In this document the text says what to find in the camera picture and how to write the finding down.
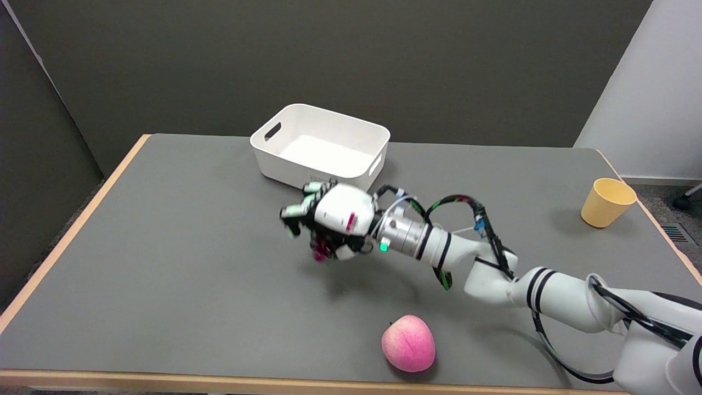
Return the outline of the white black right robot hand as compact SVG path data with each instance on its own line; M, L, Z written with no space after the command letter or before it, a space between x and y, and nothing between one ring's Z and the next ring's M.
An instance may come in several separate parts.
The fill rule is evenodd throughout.
M371 195L353 185L328 182L306 183L303 200L281 208L279 218L291 236L302 228L309 232L309 247L316 262L346 261L371 250L369 237L377 205Z

